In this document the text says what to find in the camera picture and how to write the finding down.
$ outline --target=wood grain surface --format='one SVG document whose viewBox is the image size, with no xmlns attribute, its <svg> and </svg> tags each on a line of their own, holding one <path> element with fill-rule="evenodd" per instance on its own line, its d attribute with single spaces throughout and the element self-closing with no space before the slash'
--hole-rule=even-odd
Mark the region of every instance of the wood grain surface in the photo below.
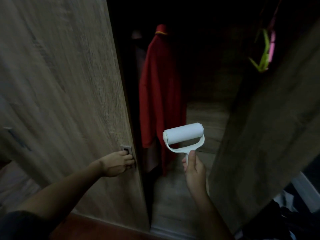
<svg viewBox="0 0 320 240">
<path fill-rule="evenodd" d="M 319 154 L 319 61 L 317 22 L 274 74 L 266 75 L 254 96 L 231 114 L 209 185 L 210 197 L 232 232 Z"/>
<path fill-rule="evenodd" d="M 0 17 L 7 156 L 45 186 L 133 146 L 106 0 L 0 0 Z M 138 168 L 100 179 L 76 210 L 149 229 Z"/>
</svg>

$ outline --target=lint roller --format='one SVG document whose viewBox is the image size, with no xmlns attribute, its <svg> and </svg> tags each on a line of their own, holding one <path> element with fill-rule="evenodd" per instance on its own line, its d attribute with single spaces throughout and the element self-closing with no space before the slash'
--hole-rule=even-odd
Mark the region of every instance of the lint roller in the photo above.
<svg viewBox="0 0 320 240">
<path fill-rule="evenodd" d="M 172 129 L 165 129 L 162 133 L 163 141 L 167 148 L 175 153 L 185 153 L 186 154 L 186 164 L 188 165 L 188 155 L 191 150 L 196 150 L 201 147 L 205 142 L 204 129 L 202 124 L 194 123 L 184 126 L 175 127 Z M 186 147 L 174 149 L 169 145 L 175 144 L 182 141 L 191 140 L 194 138 L 201 137 L 199 142 L 194 145 L 189 145 Z"/>
</svg>

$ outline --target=closet floor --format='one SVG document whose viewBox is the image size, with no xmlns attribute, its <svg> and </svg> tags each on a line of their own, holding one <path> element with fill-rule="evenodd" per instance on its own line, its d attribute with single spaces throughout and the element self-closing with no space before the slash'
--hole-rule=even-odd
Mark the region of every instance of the closet floor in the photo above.
<svg viewBox="0 0 320 240">
<path fill-rule="evenodd" d="M 215 154 L 197 152 L 197 155 L 206 166 L 208 177 Z M 155 182 L 151 232 L 163 237 L 195 239 L 199 235 L 198 211 L 186 185 L 183 157 L 184 154 L 179 154 L 169 165 L 167 175 Z"/>
</svg>

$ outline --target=red garment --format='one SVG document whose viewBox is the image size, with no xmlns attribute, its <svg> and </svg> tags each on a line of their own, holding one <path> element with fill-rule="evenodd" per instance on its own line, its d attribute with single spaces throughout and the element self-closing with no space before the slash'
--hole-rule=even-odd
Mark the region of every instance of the red garment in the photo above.
<svg viewBox="0 0 320 240">
<path fill-rule="evenodd" d="M 176 155 L 166 147 L 162 132 L 186 124 L 181 78 L 168 38 L 166 26 L 158 25 L 156 35 L 148 47 L 139 83 L 142 146 L 149 148 L 154 138 L 158 137 L 163 174 L 166 174 L 167 164 Z"/>
</svg>

